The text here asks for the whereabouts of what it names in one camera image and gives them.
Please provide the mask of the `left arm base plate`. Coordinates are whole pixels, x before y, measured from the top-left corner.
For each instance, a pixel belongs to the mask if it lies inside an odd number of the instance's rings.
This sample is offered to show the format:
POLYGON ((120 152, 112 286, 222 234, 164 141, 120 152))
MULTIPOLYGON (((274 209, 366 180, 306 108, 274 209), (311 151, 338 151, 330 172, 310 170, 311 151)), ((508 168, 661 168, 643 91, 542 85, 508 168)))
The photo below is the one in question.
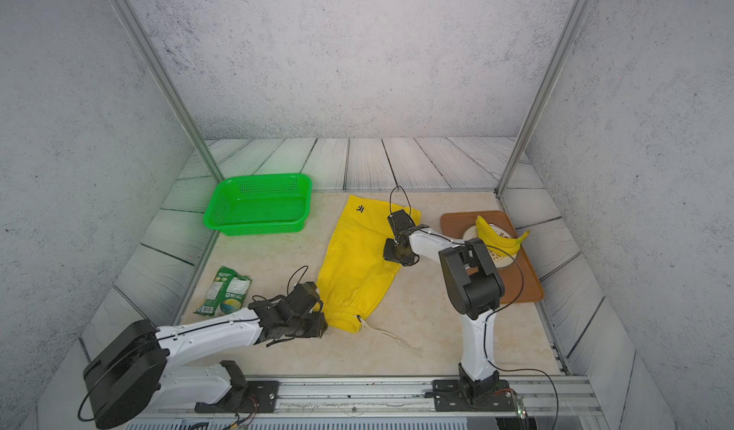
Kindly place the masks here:
POLYGON ((273 414, 280 383, 275 380, 249 381, 235 385, 216 403, 197 402, 197 414, 273 414))

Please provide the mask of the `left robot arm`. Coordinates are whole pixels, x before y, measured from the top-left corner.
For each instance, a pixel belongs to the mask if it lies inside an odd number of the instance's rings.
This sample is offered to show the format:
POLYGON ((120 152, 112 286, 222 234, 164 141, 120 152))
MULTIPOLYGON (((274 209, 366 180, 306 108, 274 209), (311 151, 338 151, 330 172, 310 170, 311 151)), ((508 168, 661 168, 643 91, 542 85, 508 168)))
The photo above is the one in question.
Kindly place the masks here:
POLYGON ((271 413, 278 382, 248 380, 233 360, 208 367, 192 363, 234 348, 321 338, 327 329, 322 306, 317 286, 306 282, 287 295, 194 324, 157 327, 138 320, 83 371, 89 420, 96 428, 114 429, 143 412, 188 404, 197 413, 271 413))

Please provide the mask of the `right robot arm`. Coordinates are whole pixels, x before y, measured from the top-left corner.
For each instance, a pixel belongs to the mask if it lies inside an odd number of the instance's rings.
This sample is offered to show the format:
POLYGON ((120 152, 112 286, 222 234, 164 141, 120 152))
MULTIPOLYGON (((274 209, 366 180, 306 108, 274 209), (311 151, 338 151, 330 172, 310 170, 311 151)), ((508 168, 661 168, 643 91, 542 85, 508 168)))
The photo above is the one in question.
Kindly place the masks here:
POLYGON ((479 239, 462 241, 417 225, 408 212, 387 217, 393 236, 386 240, 383 258, 405 267, 427 258, 441 266, 447 296, 462 317, 463 351, 460 381, 469 387, 489 389, 499 381, 493 360, 493 328, 505 285, 479 239))

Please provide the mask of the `yellow shorts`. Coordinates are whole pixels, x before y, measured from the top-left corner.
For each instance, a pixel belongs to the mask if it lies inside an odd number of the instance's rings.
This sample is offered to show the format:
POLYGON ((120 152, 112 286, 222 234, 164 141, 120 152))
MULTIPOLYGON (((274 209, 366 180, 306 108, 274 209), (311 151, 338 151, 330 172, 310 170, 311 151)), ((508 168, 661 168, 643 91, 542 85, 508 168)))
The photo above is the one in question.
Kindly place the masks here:
POLYGON ((351 195, 336 224, 318 274, 317 290, 329 327, 355 334, 382 302, 401 265, 383 258, 394 237, 388 216, 399 204, 351 195))

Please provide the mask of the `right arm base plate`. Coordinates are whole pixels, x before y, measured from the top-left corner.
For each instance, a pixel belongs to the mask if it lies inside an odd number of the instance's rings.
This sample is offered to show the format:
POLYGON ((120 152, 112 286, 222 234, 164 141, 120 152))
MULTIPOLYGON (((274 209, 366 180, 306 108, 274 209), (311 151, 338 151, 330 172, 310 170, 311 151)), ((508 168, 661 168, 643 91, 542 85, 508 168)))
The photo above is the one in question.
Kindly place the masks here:
POLYGON ((432 399, 437 412, 494 412, 517 411, 510 384, 506 380, 489 378, 484 381, 434 380, 432 389, 424 393, 432 399))

